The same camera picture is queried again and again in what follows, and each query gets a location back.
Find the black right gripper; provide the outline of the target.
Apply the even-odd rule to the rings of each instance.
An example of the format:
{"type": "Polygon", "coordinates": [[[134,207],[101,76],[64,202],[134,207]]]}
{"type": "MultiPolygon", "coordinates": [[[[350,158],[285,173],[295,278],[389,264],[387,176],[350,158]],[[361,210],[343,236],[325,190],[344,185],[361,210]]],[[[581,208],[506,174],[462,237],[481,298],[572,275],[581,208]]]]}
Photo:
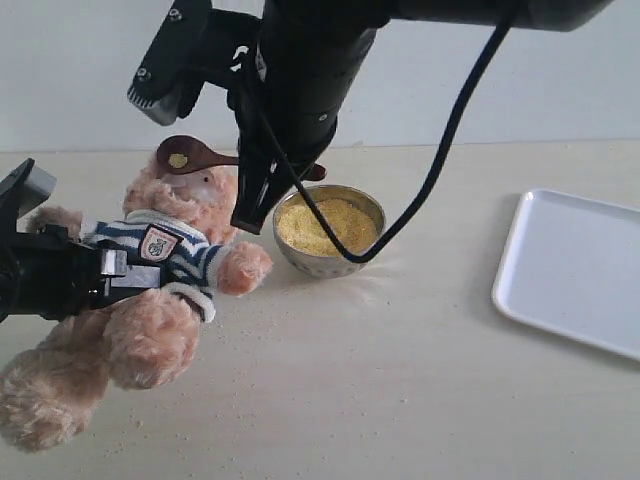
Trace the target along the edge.
{"type": "Polygon", "coordinates": [[[277,161],[283,151],[308,170],[331,143],[338,112],[380,27],[377,1],[267,1],[261,17],[213,10],[212,41],[227,47],[216,60],[247,52],[233,73],[227,102],[239,129],[238,193],[231,225],[259,234],[294,186],[277,161]]]}

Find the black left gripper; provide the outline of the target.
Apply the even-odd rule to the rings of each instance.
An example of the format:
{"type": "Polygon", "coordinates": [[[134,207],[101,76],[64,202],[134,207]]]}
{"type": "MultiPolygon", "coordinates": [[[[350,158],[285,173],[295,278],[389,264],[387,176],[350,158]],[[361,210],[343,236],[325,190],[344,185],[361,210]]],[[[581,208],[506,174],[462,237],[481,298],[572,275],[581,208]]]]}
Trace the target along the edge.
{"type": "Polygon", "coordinates": [[[37,315],[62,320],[91,304],[107,307],[148,289],[162,286],[163,269],[128,266],[120,249],[88,247],[65,227],[47,225],[37,233],[1,233],[1,318],[37,315]]]}

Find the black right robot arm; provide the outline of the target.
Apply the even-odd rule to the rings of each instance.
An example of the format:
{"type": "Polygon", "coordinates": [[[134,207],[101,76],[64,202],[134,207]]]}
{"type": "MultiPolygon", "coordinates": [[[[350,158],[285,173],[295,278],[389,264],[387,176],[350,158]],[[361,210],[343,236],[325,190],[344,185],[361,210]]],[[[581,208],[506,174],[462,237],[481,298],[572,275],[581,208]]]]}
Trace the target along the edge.
{"type": "Polygon", "coordinates": [[[392,20],[568,32],[605,1],[267,1],[260,17],[215,10],[212,29],[247,47],[228,102],[239,163],[269,170],[283,152],[297,172],[328,147],[379,29],[392,20]]]}

